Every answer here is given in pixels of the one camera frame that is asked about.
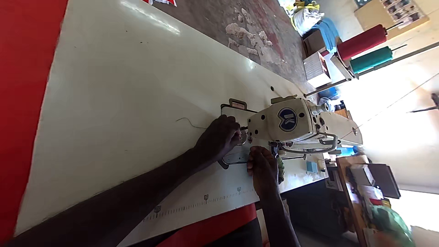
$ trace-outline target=ruler markings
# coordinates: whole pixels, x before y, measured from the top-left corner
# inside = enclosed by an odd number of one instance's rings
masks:
[[[153,220],[153,219],[158,219],[158,218],[161,218],[161,217],[166,216],[166,215],[170,215],[170,214],[173,214],[173,213],[178,213],[180,211],[184,211],[186,209],[192,209],[192,208],[195,208],[195,207],[206,205],[207,203],[217,202],[219,200],[224,200],[226,198],[231,198],[231,197],[234,197],[234,196],[242,195],[244,193],[248,193],[248,192],[251,192],[251,191],[254,191],[254,189],[249,189],[249,190],[246,190],[246,191],[239,191],[237,193],[233,193],[233,194],[226,195],[226,196],[220,196],[220,197],[217,197],[217,198],[212,198],[212,199],[209,199],[209,200],[204,200],[202,202],[197,202],[197,203],[194,203],[194,204],[191,204],[191,205],[188,205],[188,206],[183,206],[183,207],[179,207],[179,208],[169,209],[168,211],[164,211],[162,213],[159,213],[157,211],[157,212],[155,212],[156,214],[152,214],[152,215],[147,216],[146,218],[143,219],[143,221],[145,222],[145,221],[150,221],[150,220]]]

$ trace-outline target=industrial sewing machine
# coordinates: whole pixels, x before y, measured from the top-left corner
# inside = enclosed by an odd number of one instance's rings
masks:
[[[260,112],[248,110],[245,102],[235,99],[221,105],[221,114],[234,116],[241,125],[241,144],[219,161],[224,169],[246,163],[253,145],[266,147],[285,160],[331,152],[341,144],[363,143],[355,122],[330,112],[326,104],[318,106],[296,95],[273,98],[271,104]]]

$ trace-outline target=green thread spool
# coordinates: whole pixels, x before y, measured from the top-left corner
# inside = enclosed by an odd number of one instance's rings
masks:
[[[359,58],[351,60],[351,67],[355,74],[373,68],[393,58],[392,50],[387,46]]]

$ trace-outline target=red thread spool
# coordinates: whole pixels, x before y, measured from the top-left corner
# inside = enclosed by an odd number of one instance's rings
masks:
[[[379,24],[375,27],[360,33],[359,35],[346,40],[343,43],[337,45],[338,55],[342,60],[348,60],[349,58],[367,51],[372,47],[384,43],[387,32],[383,25]]]

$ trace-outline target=white bag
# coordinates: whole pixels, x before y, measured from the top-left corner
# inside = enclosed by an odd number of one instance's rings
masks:
[[[293,15],[294,28],[299,32],[300,36],[303,36],[306,32],[322,19],[325,13],[319,13],[318,10],[309,10],[303,8]]]

